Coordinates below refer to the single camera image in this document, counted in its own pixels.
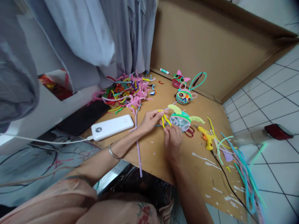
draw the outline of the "white power bank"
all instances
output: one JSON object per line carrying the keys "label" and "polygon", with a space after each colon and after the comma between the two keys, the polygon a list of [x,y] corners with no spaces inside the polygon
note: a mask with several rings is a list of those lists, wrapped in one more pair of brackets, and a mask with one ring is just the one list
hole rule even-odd
{"label": "white power bank", "polygon": [[91,130],[93,133],[93,139],[95,141],[100,141],[132,127],[134,127],[134,122],[130,115],[127,114],[94,124],[91,126]]}

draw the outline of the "cardboard wall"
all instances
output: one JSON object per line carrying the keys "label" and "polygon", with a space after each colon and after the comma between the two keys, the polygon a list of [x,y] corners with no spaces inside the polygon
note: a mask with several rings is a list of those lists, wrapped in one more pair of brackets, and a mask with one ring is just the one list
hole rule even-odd
{"label": "cardboard wall", "polygon": [[[261,65],[260,72],[270,66],[267,61],[296,42],[296,34],[227,1],[205,2],[159,1],[151,66],[169,71],[169,78],[178,69],[190,78],[204,71],[208,78],[199,90],[223,101]],[[281,37],[291,40],[277,41]]]}

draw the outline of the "black smartphone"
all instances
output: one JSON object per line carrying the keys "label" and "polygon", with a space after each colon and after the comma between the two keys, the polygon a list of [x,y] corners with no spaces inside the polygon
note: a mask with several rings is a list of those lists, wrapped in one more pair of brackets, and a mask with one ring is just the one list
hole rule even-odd
{"label": "black smartphone", "polygon": [[68,134],[79,136],[106,114],[111,107],[101,101],[94,101],[64,119],[57,128]]}

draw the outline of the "charging cable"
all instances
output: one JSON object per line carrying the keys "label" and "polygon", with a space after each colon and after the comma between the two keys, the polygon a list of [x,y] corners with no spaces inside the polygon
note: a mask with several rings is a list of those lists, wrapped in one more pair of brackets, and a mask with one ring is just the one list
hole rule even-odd
{"label": "charging cable", "polygon": [[36,142],[43,142],[43,143],[50,143],[50,144],[61,144],[61,145],[93,140],[92,135],[89,136],[86,139],[83,139],[83,140],[80,140],[80,141],[74,141],[74,142],[49,142],[49,141],[44,141],[44,140],[39,140],[39,139],[21,137],[21,136],[17,136],[17,135],[13,135],[13,134],[7,134],[7,133],[0,133],[0,135],[6,135],[6,136],[14,137],[14,138],[21,138],[21,139],[26,139],[26,140],[36,141]]}

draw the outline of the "silver bracelet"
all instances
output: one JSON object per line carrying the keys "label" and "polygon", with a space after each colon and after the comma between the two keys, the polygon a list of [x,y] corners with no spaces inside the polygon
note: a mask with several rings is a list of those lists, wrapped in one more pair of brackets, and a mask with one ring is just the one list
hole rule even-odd
{"label": "silver bracelet", "polygon": [[111,144],[108,146],[109,153],[111,156],[113,156],[115,159],[121,159],[120,157],[117,157],[112,151],[111,151]]}

